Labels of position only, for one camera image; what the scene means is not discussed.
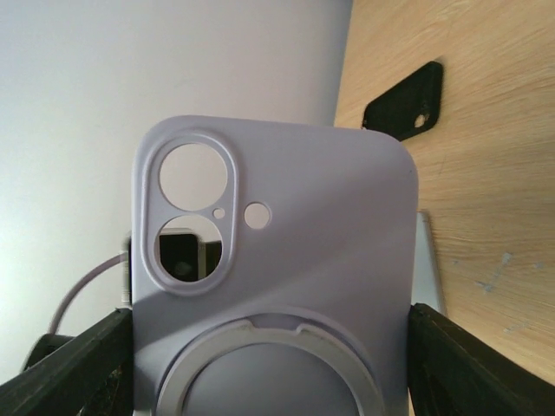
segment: cable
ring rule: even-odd
[[[75,284],[73,288],[68,292],[68,294],[62,299],[62,302],[58,306],[52,321],[50,322],[49,326],[49,334],[55,334],[58,332],[60,328],[60,322],[62,322],[62,318],[68,310],[69,305],[73,302],[77,294],[81,292],[81,290],[87,286],[90,282],[92,282],[96,277],[104,273],[106,270],[114,267],[116,264],[123,263],[127,260],[127,253],[118,254],[112,258],[109,258],[102,264],[99,264],[94,269],[92,269],[89,273],[83,276],[79,282]]]

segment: white wall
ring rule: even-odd
[[[121,248],[149,127],[176,114],[331,124],[351,1],[0,0],[0,382]],[[62,333],[120,306],[121,269]]]

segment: wood grain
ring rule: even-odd
[[[432,60],[440,120],[403,143],[448,316],[555,384],[555,1],[355,0],[336,125]]]

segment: black phone case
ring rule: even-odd
[[[362,128],[403,141],[432,128],[440,118],[443,66],[429,62],[371,101]]]

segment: lavender phone case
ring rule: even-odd
[[[165,223],[192,214],[159,181],[164,158],[189,143],[212,147],[228,172],[222,197],[195,212],[223,247],[196,283],[171,278],[155,249]],[[418,183],[397,140],[175,117],[140,145],[133,189],[138,414],[408,414]],[[245,223],[251,202],[270,210],[262,230]]]

